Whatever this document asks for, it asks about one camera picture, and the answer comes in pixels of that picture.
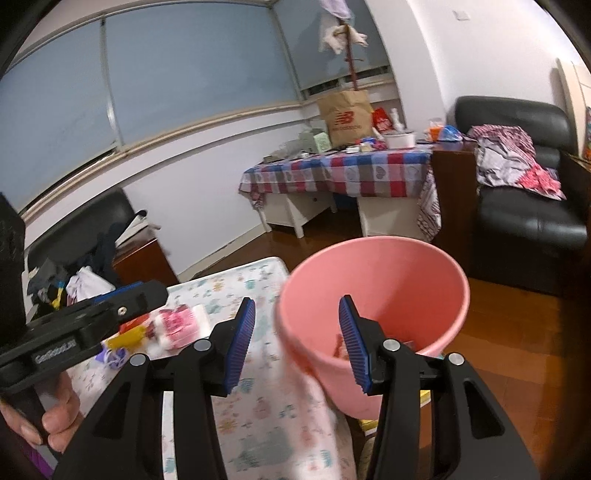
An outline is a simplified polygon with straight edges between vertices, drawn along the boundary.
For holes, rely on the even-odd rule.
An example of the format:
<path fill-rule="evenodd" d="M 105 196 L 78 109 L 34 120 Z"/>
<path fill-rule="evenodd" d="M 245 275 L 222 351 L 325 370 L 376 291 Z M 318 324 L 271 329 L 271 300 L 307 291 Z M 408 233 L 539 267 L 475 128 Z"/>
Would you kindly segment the person's left hand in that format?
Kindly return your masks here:
<path fill-rule="evenodd" d="M 42 424 L 47 433 L 48 446 L 63 453 L 83 421 L 80 400 L 67 372 L 60 374 L 54 395 L 57 403 L 45 412 Z M 42 444 L 39 431 L 4 400 L 1 400 L 1 414 L 10 429 L 31 446 Z"/>

